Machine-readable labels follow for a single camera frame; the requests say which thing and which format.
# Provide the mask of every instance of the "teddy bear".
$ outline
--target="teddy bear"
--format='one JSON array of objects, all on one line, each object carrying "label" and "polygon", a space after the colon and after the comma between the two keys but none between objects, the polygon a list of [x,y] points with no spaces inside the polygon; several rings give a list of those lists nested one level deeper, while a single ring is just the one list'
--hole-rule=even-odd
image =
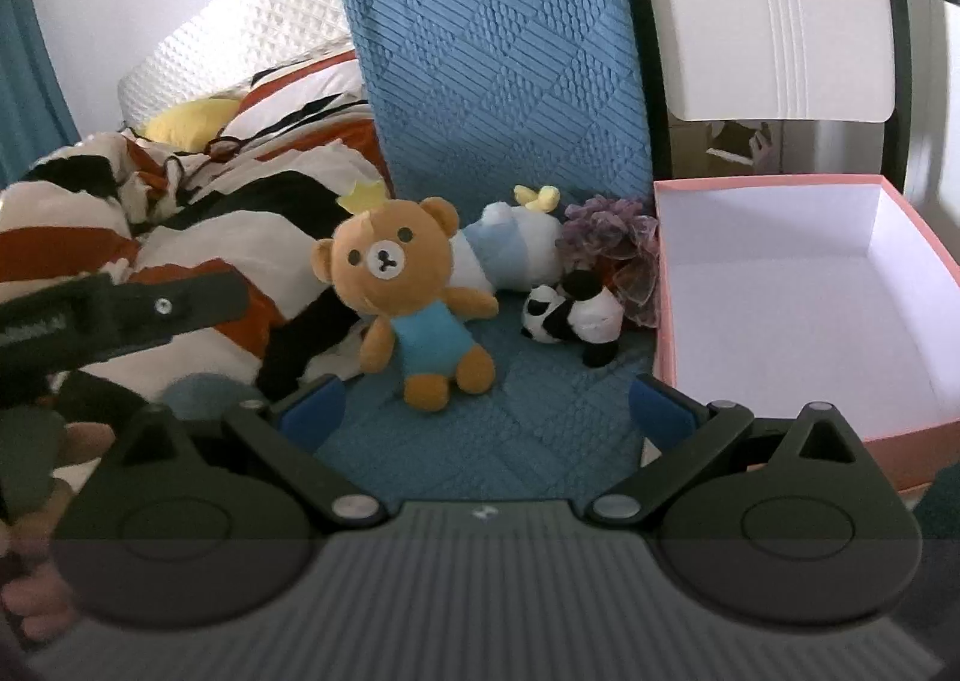
[{"label": "teddy bear", "polygon": [[354,215],[317,242],[311,256],[317,278],[347,307],[376,317],[360,347],[360,369],[384,370],[399,345],[403,398],[411,407],[442,410],[451,379],[468,394],[483,394],[496,375],[493,359],[461,319],[493,318],[498,305],[484,291],[448,285],[456,209],[438,197],[363,198],[355,190],[338,200]]}]

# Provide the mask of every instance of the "blue curtain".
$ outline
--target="blue curtain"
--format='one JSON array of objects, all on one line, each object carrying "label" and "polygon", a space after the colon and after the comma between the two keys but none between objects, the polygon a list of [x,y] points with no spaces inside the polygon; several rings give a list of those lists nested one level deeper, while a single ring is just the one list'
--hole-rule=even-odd
[{"label": "blue curtain", "polygon": [[78,141],[32,0],[0,0],[0,185]]}]

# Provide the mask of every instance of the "open box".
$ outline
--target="open box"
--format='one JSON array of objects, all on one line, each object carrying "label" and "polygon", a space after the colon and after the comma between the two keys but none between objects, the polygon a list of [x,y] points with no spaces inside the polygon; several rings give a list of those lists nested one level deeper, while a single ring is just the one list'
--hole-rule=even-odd
[{"label": "open box", "polygon": [[901,491],[960,460],[960,267],[882,176],[656,184],[656,372],[795,418],[830,401]]}]

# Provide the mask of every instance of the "human hand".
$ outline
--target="human hand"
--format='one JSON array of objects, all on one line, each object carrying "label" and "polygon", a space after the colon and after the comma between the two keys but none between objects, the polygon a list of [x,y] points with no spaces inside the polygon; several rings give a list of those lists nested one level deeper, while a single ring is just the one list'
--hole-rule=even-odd
[{"label": "human hand", "polygon": [[[113,440],[113,430],[106,424],[69,424],[58,467],[98,459]],[[3,586],[0,598],[8,611],[24,617],[21,629],[32,641],[56,638],[77,620],[70,590],[50,560],[50,538],[72,497],[70,486],[55,479],[44,507],[22,516],[12,527],[0,523],[0,556],[12,551],[30,571]]]}]

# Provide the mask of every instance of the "purple fabric flower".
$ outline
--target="purple fabric flower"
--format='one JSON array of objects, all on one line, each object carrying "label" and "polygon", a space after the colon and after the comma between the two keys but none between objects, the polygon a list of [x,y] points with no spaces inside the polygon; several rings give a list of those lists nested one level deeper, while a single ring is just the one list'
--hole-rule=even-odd
[{"label": "purple fabric flower", "polygon": [[624,313],[639,326],[659,323],[659,222],[645,214],[637,199],[594,196],[582,205],[570,205],[557,241],[563,268],[592,269],[600,259],[616,262],[613,293]]}]

